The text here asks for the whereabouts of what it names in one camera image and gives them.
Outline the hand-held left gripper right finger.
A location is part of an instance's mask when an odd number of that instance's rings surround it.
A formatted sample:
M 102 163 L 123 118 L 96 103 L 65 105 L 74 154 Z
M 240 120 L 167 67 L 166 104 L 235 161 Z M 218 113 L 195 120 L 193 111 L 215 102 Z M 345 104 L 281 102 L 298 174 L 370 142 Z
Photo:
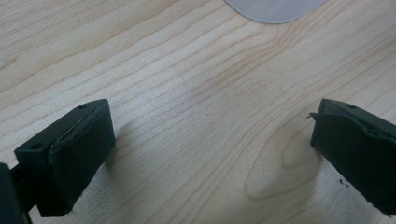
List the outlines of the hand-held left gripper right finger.
M 396 125 L 357 106 L 323 99 L 310 145 L 373 207 L 396 215 Z

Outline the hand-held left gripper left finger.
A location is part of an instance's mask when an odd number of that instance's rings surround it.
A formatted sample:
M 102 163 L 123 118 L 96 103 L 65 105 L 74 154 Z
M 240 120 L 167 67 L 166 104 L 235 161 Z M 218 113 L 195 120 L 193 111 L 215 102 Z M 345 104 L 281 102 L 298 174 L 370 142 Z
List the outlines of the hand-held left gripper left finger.
M 45 217 L 68 214 L 115 145 L 106 99 L 53 122 L 15 150 L 22 208 L 36 206 Z

